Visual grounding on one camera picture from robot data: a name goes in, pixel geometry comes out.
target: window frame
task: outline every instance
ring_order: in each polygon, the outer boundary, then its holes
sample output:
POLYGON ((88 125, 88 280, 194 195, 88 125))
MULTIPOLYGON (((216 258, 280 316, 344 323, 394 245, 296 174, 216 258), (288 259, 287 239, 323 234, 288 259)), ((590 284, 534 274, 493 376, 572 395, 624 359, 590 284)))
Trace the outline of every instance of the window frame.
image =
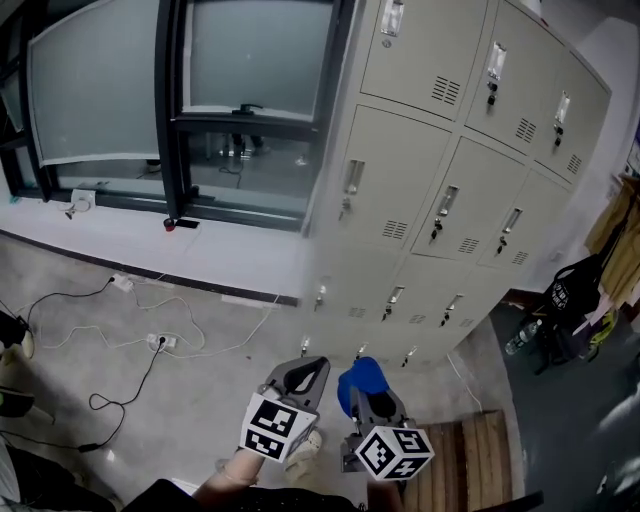
MULTIPOLYGON (((318 165, 320 165, 355 0, 304 0, 331 3, 333 6, 312 121, 268 116, 241 117, 233 114, 182 112, 183 44, 188 1, 159 0, 158 8, 153 93, 164 197, 96 190, 96 204, 165 213, 172 219, 188 216, 300 231, 311 208, 311 201, 307 206, 307 212, 296 215, 275 208, 249 207, 219 201, 214 197, 199 197, 198 188, 191 182, 188 137, 190 134, 206 132, 235 133, 234 130, 236 130, 237 133, 246 135, 309 142, 313 152, 310 158, 315 159, 314 161, 319 162, 318 165)), ((47 4, 48 2, 41 0, 25 0, 0 25, 0 85, 15 76, 15 73, 18 74, 23 122, 21 132, 15 132, 13 125, 8 123, 11 129, 5 130, 5 136, 0 137, 0 162, 13 196, 35 197, 45 202, 49 200, 69 202, 71 190, 60 189, 56 166, 40 166, 28 90, 29 42, 45 28, 47 4), (11 29, 18 18, 22 18, 19 54, 7 62, 11 29), (35 189, 26 188, 20 172, 16 150, 22 147, 26 147, 34 170, 37 184, 35 189)), ((4 104, 0 105, 0 115, 3 113, 6 114, 4 104)))

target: window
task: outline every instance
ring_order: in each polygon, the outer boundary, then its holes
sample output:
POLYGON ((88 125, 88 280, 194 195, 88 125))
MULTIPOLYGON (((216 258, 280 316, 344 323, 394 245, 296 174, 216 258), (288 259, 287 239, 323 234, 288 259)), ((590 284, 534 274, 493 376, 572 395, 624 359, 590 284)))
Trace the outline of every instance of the window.
POLYGON ((183 111, 249 104, 257 115, 313 121, 331 11, 302 0, 189 2, 183 111))
POLYGON ((0 27, 12 191, 300 229, 353 0, 23 6, 0 27))

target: baseboard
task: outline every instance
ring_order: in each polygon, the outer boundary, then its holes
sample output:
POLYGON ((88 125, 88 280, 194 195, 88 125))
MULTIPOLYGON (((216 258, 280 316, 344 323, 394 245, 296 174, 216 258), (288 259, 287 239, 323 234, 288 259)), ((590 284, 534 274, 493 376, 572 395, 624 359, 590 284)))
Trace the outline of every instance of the baseboard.
MULTIPOLYGON (((146 277, 148 279, 158 279, 160 276, 163 275, 161 272, 155 272, 153 270, 148 270, 145 268, 134 267, 132 265, 124 265, 122 263, 117 263, 115 261, 96 258, 95 256, 89 256, 87 254, 69 251, 67 249, 62 249, 60 247, 55 247, 53 245, 44 244, 42 242, 31 240, 30 238, 16 235, 15 233, 4 231, 2 229, 0 229, 0 235, 4 235, 8 238, 12 238, 14 240, 18 240, 20 242, 24 242, 29 245, 33 245, 34 247, 38 247, 39 249, 45 249, 47 251, 60 254, 61 256, 66 256, 68 258, 73 258, 75 260, 83 261, 85 263, 91 263, 92 265, 98 265, 101 267, 110 268, 110 269, 117 270, 119 272, 124 272, 127 274, 135 274, 140 277, 146 277)), ((282 304, 284 306, 297 307, 299 304, 299 299, 297 299, 296 297, 289 297, 287 295, 278 296, 274 293, 258 292, 255 290, 246 290, 243 288, 234 288, 231 286, 224 286, 224 285, 215 284, 215 283, 207 283, 205 281, 187 279, 186 277, 173 276, 170 274, 164 274, 162 281, 166 283, 177 284, 179 286, 186 286, 188 288, 196 288, 198 290, 204 290, 206 292, 220 293, 222 295, 232 295, 234 297, 242 297, 243 299, 257 300, 261 302, 271 302, 276 304, 282 304)))

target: power strip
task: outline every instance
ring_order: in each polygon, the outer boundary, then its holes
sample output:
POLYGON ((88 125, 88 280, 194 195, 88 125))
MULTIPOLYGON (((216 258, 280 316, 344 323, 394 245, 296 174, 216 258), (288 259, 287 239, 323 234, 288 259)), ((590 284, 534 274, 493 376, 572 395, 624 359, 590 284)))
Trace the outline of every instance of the power strip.
POLYGON ((154 351, 158 350, 158 340, 164 348, 176 348, 176 344, 178 343, 177 338, 174 336, 147 334, 147 343, 154 351))
POLYGON ((113 286, 125 293, 129 293, 133 289, 133 283, 120 274, 113 274, 113 286))

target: blue object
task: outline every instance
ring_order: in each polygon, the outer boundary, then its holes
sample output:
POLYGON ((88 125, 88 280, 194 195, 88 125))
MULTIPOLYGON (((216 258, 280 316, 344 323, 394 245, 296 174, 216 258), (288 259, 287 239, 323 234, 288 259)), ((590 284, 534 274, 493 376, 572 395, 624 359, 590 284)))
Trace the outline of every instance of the blue object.
POLYGON ((338 378, 338 401, 344 413, 351 417, 351 388, 368 395, 384 393, 389 389, 382 369, 372 357, 356 359, 350 370, 338 378))

